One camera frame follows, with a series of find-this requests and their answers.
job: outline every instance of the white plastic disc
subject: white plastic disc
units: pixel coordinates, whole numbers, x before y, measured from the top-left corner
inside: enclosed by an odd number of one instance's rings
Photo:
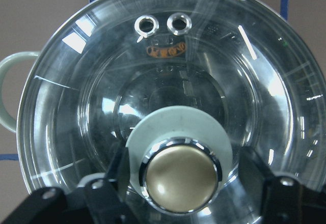
[[[222,168],[219,188],[227,181],[232,168],[230,140],[212,116],[189,106],[170,106],[158,109],[143,118],[130,134],[126,147],[129,148],[130,183],[140,194],[139,169],[149,149],[166,139],[189,137],[206,145],[215,153]]]

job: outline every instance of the gold knob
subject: gold knob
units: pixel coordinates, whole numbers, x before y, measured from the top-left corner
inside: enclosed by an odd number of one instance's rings
[[[146,185],[150,197],[172,212],[202,207],[214,194],[218,177],[213,161],[187,145],[166,148],[148,165]]]

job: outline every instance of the vent hole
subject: vent hole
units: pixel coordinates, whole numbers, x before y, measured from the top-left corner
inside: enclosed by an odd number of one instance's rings
[[[187,23],[186,23],[186,20],[185,19],[175,19],[173,20],[172,22],[172,26],[178,30],[178,31],[181,31],[181,30],[184,30],[187,26]]]
[[[139,23],[139,29],[142,32],[150,32],[151,30],[153,30],[153,28],[154,28],[154,23],[153,23],[153,20],[151,20],[151,19],[143,19]]]

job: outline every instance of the light green handle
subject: light green handle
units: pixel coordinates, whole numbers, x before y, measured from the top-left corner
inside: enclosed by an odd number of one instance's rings
[[[37,58],[40,52],[28,51],[14,53],[0,62],[0,124],[6,127],[8,130],[16,133],[17,122],[6,110],[2,100],[2,84],[4,82],[7,72],[12,66],[17,63],[31,60],[31,58]]]

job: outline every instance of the metal grommet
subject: metal grommet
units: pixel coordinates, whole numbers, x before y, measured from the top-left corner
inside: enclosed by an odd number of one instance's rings
[[[174,35],[181,36],[190,31],[192,28],[192,20],[186,14],[175,13],[168,18],[167,26]]]
[[[134,23],[136,32],[145,38],[154,35],[158,28],[158,20],[152,15],[142,15]]]

